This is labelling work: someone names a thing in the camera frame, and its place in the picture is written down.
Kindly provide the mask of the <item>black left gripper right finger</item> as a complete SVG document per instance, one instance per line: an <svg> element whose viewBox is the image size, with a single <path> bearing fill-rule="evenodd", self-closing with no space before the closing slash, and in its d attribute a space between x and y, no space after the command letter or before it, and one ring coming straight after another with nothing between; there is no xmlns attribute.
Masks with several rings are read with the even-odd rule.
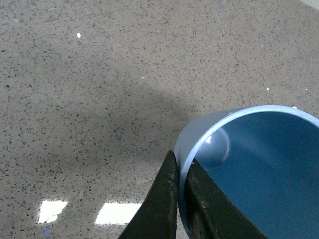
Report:
<svg viewBox="0 0 319 239"><path fill-rule="evenodd" d="M186 218L191 239L265 239L226 197L203 167L191 163L185 185Z"/></svg>

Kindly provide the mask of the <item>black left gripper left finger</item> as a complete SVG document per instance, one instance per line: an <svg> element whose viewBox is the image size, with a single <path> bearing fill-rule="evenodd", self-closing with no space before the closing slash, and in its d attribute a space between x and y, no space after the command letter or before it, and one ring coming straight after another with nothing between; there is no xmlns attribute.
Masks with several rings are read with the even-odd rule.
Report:
<svg viewBox="0 0 319 239"><path fill-rule="evenodd" d="M120 234L121 239L174 239L179 171L169 150L138 211Z"/></svg>

